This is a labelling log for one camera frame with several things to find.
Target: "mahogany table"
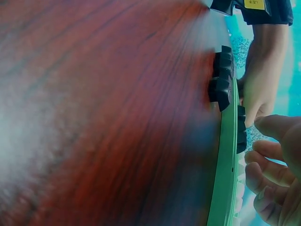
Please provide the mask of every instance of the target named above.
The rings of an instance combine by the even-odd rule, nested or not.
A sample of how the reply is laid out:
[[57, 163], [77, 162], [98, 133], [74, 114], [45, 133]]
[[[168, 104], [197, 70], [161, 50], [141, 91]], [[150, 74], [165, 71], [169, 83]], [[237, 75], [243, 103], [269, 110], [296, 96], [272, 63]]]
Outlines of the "mahogany table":
[[205, 225], [223, 17], [193, 0], [2, 2], [1, 225]]

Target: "human hand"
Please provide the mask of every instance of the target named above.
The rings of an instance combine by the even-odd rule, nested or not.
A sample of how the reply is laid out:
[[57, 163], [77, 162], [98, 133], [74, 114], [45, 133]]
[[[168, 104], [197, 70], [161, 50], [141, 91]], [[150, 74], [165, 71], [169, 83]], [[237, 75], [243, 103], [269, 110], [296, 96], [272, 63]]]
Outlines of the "human hand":
[[279, 143], [257, 141], [245, 156], [246, 185], [257, 195], [254, 208], [271, 226], [300, 226], [301, 117], [271, 115], [259, 118], [255, 126]]
[[258, 117], [273, 112], [279, 76], [274, 76], [274, 68], [269, 71], [244, 76], [238, 81], [240, 103], [246, 109], [246, 127], [250, 127]]

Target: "skin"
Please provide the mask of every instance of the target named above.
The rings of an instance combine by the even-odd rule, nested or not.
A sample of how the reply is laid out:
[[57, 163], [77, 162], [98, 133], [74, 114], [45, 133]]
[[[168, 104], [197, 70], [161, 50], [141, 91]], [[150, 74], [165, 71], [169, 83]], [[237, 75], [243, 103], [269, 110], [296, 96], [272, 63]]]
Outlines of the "skin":
[[278, 83], [288, 46], [288, 25], [253, 25], [254, 40], [246, 59], [246, 72], [238, 81], [246, 126], [273, 112]]
[[[256, 141], [245, 156], [246, 185], [257, 196], [254, 208], [271, 226], [301, 225], [301, 117], [271, 115], [256, 128], [278, 142]], [[287, 166], [267, 158], [285, 162]]]

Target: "green panel edge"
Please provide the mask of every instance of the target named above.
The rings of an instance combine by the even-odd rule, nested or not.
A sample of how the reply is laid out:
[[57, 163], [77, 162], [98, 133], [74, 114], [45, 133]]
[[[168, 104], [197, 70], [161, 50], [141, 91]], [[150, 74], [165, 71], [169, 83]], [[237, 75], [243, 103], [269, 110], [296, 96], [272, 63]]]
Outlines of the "green panel edge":
[[238, 88], [232, 80], [232, 102], [222, 111], [219, 152], [207, 226], [231, 226], [238, 179]]

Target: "yellow label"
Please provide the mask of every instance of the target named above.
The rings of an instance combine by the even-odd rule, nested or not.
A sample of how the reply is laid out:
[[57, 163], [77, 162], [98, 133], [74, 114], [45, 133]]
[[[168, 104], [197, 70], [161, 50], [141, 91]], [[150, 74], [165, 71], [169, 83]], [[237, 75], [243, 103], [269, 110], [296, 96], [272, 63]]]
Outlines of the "yellow label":
[[245, 0], [245, 7], [250, 9], [265, 10], [264, 0]]

